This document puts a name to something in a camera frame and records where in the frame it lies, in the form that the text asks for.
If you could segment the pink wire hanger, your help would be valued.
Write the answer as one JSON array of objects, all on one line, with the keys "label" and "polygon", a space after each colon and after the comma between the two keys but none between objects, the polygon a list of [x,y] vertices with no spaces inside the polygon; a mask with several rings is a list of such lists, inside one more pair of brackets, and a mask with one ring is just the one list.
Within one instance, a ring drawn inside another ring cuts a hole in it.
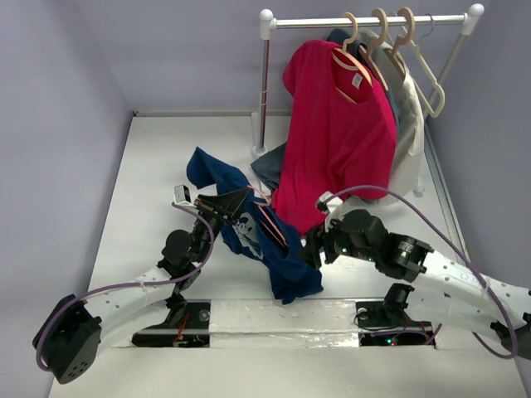
[{"label": "pink wire hanger", "polygon": [[253,187],[252,185],[248,185],[247,187],[251,189],[254,193],[257,193],[259,197],[261,197],[263,200],[263,202],[259,202],[254,199],[254,203],[258,206],[261,214],[264,217],[264,220],[261,221],[261,224],[268,230],[269,234],[277,240],[278,244],[287,250],[288,244],[284,235],[281,233],[280,229],[278,228],[278,225],[276,225],[274,220],[270,217],[269,213],[266,212],[266,208],[270,206],[270,200],[260,189]]}]

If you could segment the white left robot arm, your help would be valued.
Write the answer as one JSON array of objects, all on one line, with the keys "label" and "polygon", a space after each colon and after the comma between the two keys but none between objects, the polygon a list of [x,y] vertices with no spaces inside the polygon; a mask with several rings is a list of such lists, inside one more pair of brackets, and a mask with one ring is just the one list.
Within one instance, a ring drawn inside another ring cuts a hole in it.
[{"label": "white left robot arm", "polygon": [[186,186],[176,186],[172,205],[194,217],[192,230],[172,231],[161,260],[135,279],[62,298],[33,338],[37,366],[67,384],[117,342],[156,323],[179,325],[183,290],[200,275],[222,228],[235,225],[250,195],[243,187],[191,198]]}]

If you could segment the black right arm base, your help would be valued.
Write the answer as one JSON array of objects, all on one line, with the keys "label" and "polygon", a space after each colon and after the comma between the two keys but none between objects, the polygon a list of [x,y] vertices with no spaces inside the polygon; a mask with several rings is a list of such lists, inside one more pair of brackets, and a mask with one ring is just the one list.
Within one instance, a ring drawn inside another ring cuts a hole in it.
[{"label": "black right arm base", "polygon": [[393,284],[384,298],[356,302],[353,323],[360,347],[436,346],[429,321],[411,320],[405,313],[413,287]]}]

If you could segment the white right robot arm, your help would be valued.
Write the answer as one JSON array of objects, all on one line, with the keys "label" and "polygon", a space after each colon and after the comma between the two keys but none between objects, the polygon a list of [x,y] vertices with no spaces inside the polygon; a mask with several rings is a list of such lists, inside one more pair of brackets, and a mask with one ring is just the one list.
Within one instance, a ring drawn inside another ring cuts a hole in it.
[{"label": "white right robot arm", "polygon": [[427,243],[387,231],[365,210],[309,230],[299,257],[315,269],[347,256],[372,262],[393,279],[380,314],[388,323],[427,321],[497,340],[530,358],[530,291],[472,271]]}]

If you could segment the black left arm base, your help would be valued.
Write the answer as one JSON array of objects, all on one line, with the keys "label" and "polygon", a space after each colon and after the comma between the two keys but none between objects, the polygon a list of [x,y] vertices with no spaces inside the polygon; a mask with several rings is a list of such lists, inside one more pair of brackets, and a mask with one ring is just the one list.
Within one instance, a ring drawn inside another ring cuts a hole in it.
[{"label": "black left arm base", "polygon": [[165,320],[135,333],[131,343],[135,347],[201,348],[210,346],[211,301],[174,299]]}]

